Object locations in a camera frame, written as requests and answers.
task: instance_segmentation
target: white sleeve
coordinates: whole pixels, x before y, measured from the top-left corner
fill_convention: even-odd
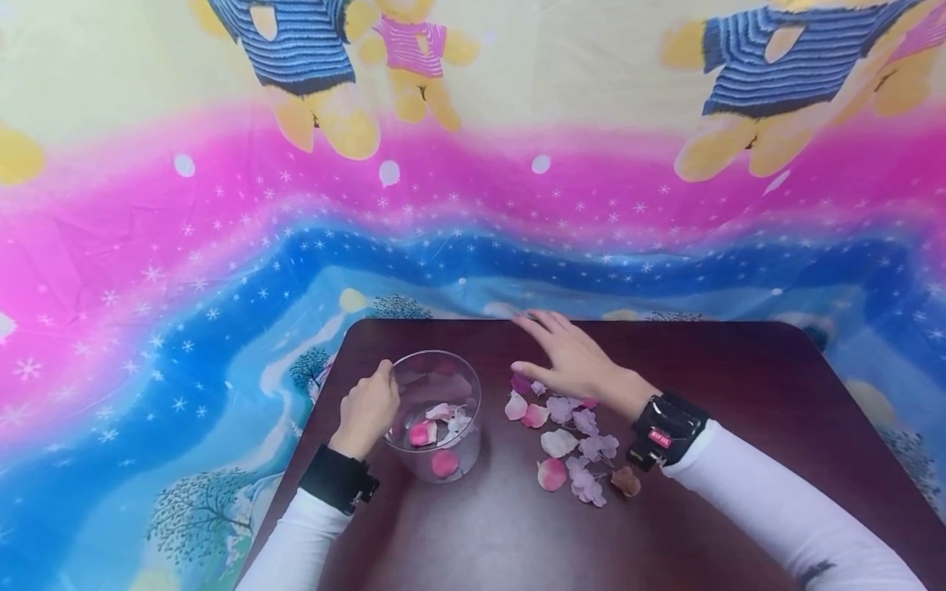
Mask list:
[[[806,591],[925,589],[848,512],[715,421],[663,473],[725,514]]]
[[[350,515],[300,489],[236,591],[315,589],[328,549],[350,521]]]

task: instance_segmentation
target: striped shirt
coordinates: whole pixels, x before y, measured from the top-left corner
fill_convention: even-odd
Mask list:
[[[442,78],[441,58],[447,44],[447,28],[433,23],[398,23],[387,15],[375,31],[388,48],[388,67],[414,72],[426,78]]]
[[[345,10],[352,0],[210,0],[234,40],[243,45],[256,77],[298,96],[354,82],[344,43]],[[250,6],[272,7],[276,36],[264,38]]]
[[[722,69],[703,114],[761,118],[831,101],[854,64],[920,1],[804,12],[763,7],[708,20],[705,72]],[[804,30],[788,53],[769,63],[765,48],[782,27]]]
[[[939,6],[931,10],[919,25],[910,29],[903,43],[897,47],[897,51],[890,56],[887,63],[939,47],[944,42],[946,42],[946,2],[940,2]]]

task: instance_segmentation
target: fabric backdrop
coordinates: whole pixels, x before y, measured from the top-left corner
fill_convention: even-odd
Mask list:
[[[943,12],[0,2],[0,586],[232,588],[365,317],[790,322],[946,514]]]

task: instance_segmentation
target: brown tabletop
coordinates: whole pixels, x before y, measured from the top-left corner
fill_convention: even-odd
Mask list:
[[[617,363],[685,394],[840,503],[928,588],[946,589],[946,528],[801,331],[777,322],[578,324]],[[602,509],[581,503],[568,485],[556,493],[539,488],[535,463],[546,458],[539,432],[508,421],[503,407],[509,364],[547,359],[504,321],[355,324],[251,556],[338,426],[342,397],[382,358],[423,349],[456,353],[479,374],[480,459],[457,482],[426,484],[380,443],[369,462],[381,488],[335,543],[320,589],[797,589],[725,517],[658,470],[641,477],[633,499],[607,488]],[[623,454],[629,426],[603,407],[596,412]]]

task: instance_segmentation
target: transparent cup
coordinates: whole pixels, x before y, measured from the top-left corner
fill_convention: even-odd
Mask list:
[[[421,351],[394,364],[401,405],[384,441],[426,482],[453,482],[480,457],[480,379],[447,351]]]

